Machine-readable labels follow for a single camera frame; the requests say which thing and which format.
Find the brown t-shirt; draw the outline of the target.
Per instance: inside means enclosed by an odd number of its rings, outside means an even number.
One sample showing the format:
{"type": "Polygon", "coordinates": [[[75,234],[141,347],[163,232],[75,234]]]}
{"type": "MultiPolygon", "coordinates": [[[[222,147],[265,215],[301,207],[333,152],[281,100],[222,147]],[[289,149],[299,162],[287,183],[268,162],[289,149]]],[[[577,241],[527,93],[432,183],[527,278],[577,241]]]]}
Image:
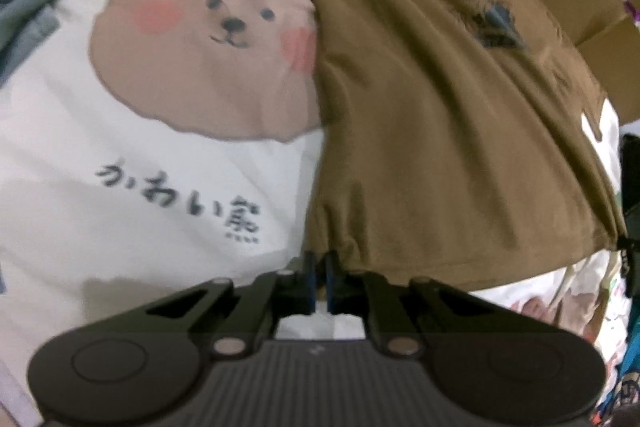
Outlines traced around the brown t-shirt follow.
{"type": "Polygon", "coordinates": [[[311,0],[326,142],[305,246],[476,291],[625,232],[604,92],[540,0],[311,0]]]}

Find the teal patterned garment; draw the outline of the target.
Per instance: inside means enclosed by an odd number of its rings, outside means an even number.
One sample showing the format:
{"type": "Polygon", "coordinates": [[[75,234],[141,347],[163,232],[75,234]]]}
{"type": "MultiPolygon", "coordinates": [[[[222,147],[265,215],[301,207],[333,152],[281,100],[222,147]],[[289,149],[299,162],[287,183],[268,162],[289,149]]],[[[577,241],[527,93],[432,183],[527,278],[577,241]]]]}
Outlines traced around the teal patterned garment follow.
{"type": "Polygon", "coordinates": [[[639,357],[623,361],[612,392],[591,420],[595,426],[639,427],[639,357]]]}

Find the cream bear print blanket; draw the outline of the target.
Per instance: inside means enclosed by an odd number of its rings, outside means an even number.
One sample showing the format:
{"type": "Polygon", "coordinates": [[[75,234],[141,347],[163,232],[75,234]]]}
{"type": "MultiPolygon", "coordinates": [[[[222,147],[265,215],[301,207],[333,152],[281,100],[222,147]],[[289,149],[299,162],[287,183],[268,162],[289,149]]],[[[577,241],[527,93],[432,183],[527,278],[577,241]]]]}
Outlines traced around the cream bear print blanket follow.
{"type": "MultiPolygon", "coordinates": [[[[311,0],[55,0],[1,81],[1,421],[40,421],[30,357],[56,334],[213,277],[295,267],[326,129],[311,0]]],[[[593,141],[620,193],[618,119],[593,141]]],[[[626,351],[620,256],[472,291],[626,351]]]]}

